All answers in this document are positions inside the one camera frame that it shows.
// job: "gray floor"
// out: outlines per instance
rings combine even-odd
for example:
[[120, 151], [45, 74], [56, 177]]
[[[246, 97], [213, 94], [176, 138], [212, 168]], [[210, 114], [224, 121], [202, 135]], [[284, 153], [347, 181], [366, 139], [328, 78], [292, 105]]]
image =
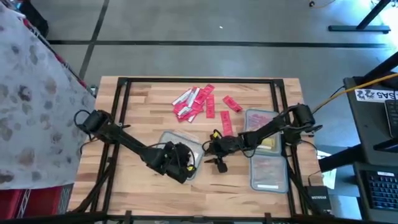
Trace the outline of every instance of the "gray floor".
[[[370, 1], [336, 0], [323, 9], [310, 9], [306, 0], [109, 0], [98, 40], [382, 43], [390, 47], [96, 45], [84, 79], [97, 85], [105, 75], [297, 77], [305, 102], [314, 107], [339, 88], [344, 77], [364, 75], [396, 51], [398, 29], [387, 35], [327, 31], [328, 25], [358, 24], [370, 11]], [[49, 40], [91, 40], [103, 2], [32, 0], [49, 20]], [[318, 0], [317, 4], [327, 2]], [[391, 14], [398, 15], [397, 11], [390, 7], [373, 24], [397, 27], [391, 23], [396, 20]], [[88, 46], [53, 47], [79, 73]], [[337, 152], [358, 143], [346, 97], [325, 106], [316, 119], [324, 128], [315, 142], [324, 151]], [[360, 218], [358, 209], [345, 209], [355, 204], [349, 196], [358, 194], [349, 182], [351, 175], [350, 167], [338, 170], [337, 189], [331, 192], [336, 195], [333, 208], [343, 217]]]

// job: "black metal frame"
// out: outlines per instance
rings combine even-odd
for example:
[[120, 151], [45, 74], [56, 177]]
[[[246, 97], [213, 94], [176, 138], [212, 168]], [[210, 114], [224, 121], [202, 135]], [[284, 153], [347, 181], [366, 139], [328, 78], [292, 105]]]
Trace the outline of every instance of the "black metal frame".
[[[119, 122], [121, 124], [124, 124], [124, 119], [126, 116], [126, 109], [127, 109], [127, 103], [129, 99], [129, 93], [131, 90], [131, 83], [135, 82], [180, 82], [180, 83], [255, 83], [255, 84], [270, 84], [271, 88], [271, 97], [272, 97], [272, 105], [274, 107], [274, 111], [279, 112], [279, 106], [278, 106], [278, 99], [277, 99], [277, 93], [276, 93], [276, 88], [275, 86], [279, 87], [280, 89], [280, 96], [282, 99], [282, 106], [283, 109], [287, 109], [287, 99], [286, 99], [286, 93], [285, 93], [285, 86], [284, 86], [284, 81], [283, 79], [243, 79], [243, 78], [128, 78], [128, 77], [121, 77], [118, 78], [117, 82], [117, 87], [115, 91], [115, 96], [113, 100], [113, 105], [112, 105], [112, 110], [111, 110], [111, 115], [113, 117], [116, 117], [116, 110], [118, 108], [118, 103], [119, 103], [119, 97], [121, 94], [121, 89], [123, 86], [126, 87], [125, 92], [124, 92], [124, 98], [123, 98], [123, 103], [122, 103], [122, 108], [121, 108], [121, 114], [119, 117]], [[105, 190], [105, 195], [104, 195], [104, 204], [102, 208], [102, 212], [107, 212], [109, 208], [109, 202], [111, 198], [111, 192], [112, 192], [112, 183], [114, 179], [114, 173], [115, 173], [115, 167], [118, 159], [118, 153], [119, 153], [119, 144], [114, 145], [114, 151], [112, 157], [108, 158], [108, 152], [109, 152], [109, 144], [105, 144], [103, 148], [103, 153], [101, 156], [101, 162], [99, 164], [99, 171], [98, 171], [98, 176], [97, 176], [97, 183], [98, 181], [102, 178], [102, 174], [105, 170], [106, 163], [107, 162], [112, 162], [109, 163], [108, 166], [110, 167], [110, 174], [108, 177], [108, 184], [106, 186]], [[299, 162], [297, 159], [297, 148], [295, 146], [291, 147], [292, 151], [292, 160], [293, 160], [293, 165], [294, 165], [294, 172], [296, 173], [298, 179], [300, 182], [302, 182], [302, 178], [300, 175], [300, 167], [299, 167]], [[96, 212], [97, 211], [97, 204], [98, 204], [98, 199], [99, 199], [99, 194], [96, 194], [92, 198], [92, 204], [91, 204], [91, 209], [90, 212]], [[299, 194], [299, 199], [300, 199], [300, 205], [303, 214], [307, 214], [307, 208], [305, 206], [305, 203], [302, 199], [302, 196]], [[287, 192], [287, 200], [289, 203], [289, 210], [290, 210], [290, 215], [294, 216], [296, 215], [295, 211], [295, 204], [294, 204], [294, 196], [292, 193], [292, 186], [290, 183], [290, 177], [289, 177], [289, 190]], [[115, 216], [111, 215], [111, 219], [115, 220], [124, 220], [126, 216], [120, 215], [120, 216]], [[170, 216], [145, 216], [145, 217], [140, 217], [140, 216], [134, 216], [134, 219], [140, 219], [140, 220], [185, 220], [185, 221], [199, 221], [199, 220], [205, 220], [205, 221], [219, 221], [219, 222], [233, 222], [237, 220], [242, 220], [242, 221], [252, 221], [252, 222], [263, 222], [264, 218], [259, 217], [259, 218], [249, 218], [249, 217], [170, 217]]]
[[369, 23], [391, 2], [391, 0], [380, 0], [379, 3], [369, 12], [358, 26], [328, 26], [329, 31], [337, 32], [382, 32], [388, 34], [389, 26], [369, 26]]

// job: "floral cloth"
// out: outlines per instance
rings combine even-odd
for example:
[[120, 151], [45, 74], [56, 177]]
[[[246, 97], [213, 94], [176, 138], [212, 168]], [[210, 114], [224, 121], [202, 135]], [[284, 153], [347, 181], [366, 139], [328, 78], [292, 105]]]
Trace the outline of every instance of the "floral cloth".
[[86, 139], [73, 115], [94, 101], [0, 2], [0, 189], [72, 183]]

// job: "clear plastic lid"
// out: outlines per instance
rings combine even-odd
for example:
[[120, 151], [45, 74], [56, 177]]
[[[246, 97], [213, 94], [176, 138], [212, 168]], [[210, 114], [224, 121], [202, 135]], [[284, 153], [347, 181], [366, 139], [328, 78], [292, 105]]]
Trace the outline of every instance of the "clear plastic lid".
[[[278, 113], [274, 111], [248, 109], [244, 119], [244, 131], [255, 131], [277, 116]], [[260, 146], [256, 149], [256, 154], [278, 154], [282, 151], [280, 145], [280, 133], [273, 134], [268, 138], [264, 139]]]
[[171, 141], [174, 144], [177, 143], [185, 144], [192, 150], [193, 155], [195, 156], [195, 164], [193, 164], [193, 158], [191, 157], [188, 165], [193, 164], [197, 168], [197, 171], [194, 173], [194, 175], [191, 178], [188, 178], [187, 180], [194, 179], [199, 170], [199, 165], [203, 157], [203, 149], [201, 148], [201, 144], [199, 142], [196, 142], [193, 138], [191, 138], [187, 134], [165, 131], [160, 137], [159, 142], [169, 142], [169, 141]]
[[250, 175], [254, 190], [287, 192], [287, 167], [282, 156], [255, 154], [250, 159]]

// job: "butcher block tabletop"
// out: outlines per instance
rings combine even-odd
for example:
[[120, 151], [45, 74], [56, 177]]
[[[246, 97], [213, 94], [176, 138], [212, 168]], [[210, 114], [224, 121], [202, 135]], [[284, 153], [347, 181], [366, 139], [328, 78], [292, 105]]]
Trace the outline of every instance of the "butcher block tabletop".
[[[103, 77], [96, 99], [96, 109], [111, 112], [118, 77]], [[284, 78], [288, 105], [303, 103], [298, 78]], [[229, 95], [243, 110], [260, 109], [273, 111], [269, 84], [211, 83], [215, 90], [215, 118], [206, 118], [200, 113], [193, 123], [179, 123], [172, 112], [171, 102], [192, 86], [205, 87], [207, 83], [132, 83], [124, 124], [130, 124], [125, 132], [140, 142], [150, 145], [159, 142], [164, 131], [178, 131], [189, 135], [198, 142], [209, 140], [214, 129], [223, 130], [220, 111], [228, 110], [233, 124], [233, 133], [243, 131], [244, 111], [235, 113], [222, 99]], [[280, 91], [276, 88], [279, 109], [282, 110]], [[120, 114], [124, 87], [121, 91], [117, 114]], [[303, 140], [313, 142], [312, 138]], [[103, 143], [92, 142], [83, 148], [83, 155], [73, 187], [68, 210], [76, 208], [94, 186]], [[303, 184], [308, 176], [320, 170], [316, 151], [307, 143], [297, 150]], [[120, 147], [114, 176], [108, 215], [124, 215], [131, 210], [132, 215], [143, 216], [213, 216], [213, 217], [290, 217], [287, 194], [254, 191], [250, 186], [249, 159], [237, 152], [225, 157], [227, 173], [220, 174], [212, 163], [203, 163], [192, 181], [180, 184], [161, 176], [146, 167], [137, 154], [124, 146]], [[311, 176], [312, 185], [322, 185], [321, 174]], [[99, 197], [98, 210], [102, 209], [104, 189]], [[292, 183], [294, 202], [300, 213], [299, 195]]]

